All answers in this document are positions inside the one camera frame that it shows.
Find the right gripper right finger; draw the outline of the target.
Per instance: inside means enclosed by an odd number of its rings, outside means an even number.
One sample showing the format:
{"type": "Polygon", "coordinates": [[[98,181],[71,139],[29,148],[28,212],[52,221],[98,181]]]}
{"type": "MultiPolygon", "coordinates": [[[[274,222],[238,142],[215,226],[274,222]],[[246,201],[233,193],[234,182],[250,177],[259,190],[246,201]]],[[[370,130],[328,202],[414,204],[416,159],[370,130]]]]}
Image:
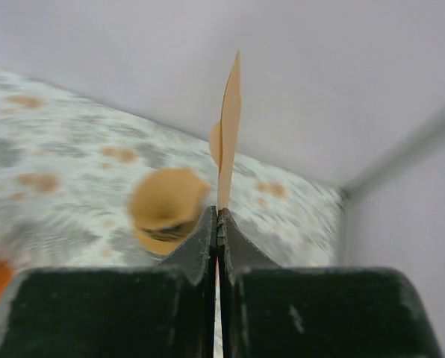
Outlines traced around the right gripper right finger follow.
{"type": "Polygon", "coordinates": [[[441,357],[412,282],[392,268],[284,268],[218,213],[225,357],[441,357]]]}

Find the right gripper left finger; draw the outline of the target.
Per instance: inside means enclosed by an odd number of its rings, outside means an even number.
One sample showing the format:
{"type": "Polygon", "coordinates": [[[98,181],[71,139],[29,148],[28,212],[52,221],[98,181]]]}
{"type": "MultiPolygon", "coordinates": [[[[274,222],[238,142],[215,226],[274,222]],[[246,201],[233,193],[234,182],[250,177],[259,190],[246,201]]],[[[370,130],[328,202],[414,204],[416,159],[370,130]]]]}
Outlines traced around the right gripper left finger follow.
{"type": "Polygon", "coordinates": [[[217,213],[151,267],[33,268],[0,300],[0,357],[212,357],[217,213]]]}

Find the brown paper coffee filter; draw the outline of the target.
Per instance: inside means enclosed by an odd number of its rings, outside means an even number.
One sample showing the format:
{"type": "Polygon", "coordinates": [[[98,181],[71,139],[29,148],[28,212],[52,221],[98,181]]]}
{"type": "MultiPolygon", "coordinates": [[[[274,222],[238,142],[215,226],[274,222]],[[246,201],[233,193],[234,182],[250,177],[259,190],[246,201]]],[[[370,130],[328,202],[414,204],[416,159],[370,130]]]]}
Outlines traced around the brown paper coffee filter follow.
{"type": "Polygon", "coordinates": [[[147,175],[128,203],[136,227],[159,230],[192,222],[209,184],[190,168],[164,168],[147,175]]]}

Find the floral table mat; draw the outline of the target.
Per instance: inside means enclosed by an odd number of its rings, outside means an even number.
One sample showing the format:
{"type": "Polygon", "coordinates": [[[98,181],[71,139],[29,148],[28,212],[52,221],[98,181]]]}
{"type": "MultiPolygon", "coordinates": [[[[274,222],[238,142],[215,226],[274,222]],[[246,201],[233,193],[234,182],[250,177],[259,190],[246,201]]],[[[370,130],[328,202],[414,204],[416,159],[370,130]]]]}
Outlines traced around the floral table mat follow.
{"type": "MultiPolygon", "coordinates": [[[[217,180],[206,142],[0,70],[0,254],[12,279],[38,268],[156,266],[209,207],[218,228],[217,180]],[[140,229],[131,194],[164,168],[190,168],[210,189],[194,221],[140,229]]],[[[339,189],[237,155],[224,209],[276,264],[322,268],[336,261],[342,203],[339,189]]],[[[222,326],[217,238],[215,248],[222,326]]]]}

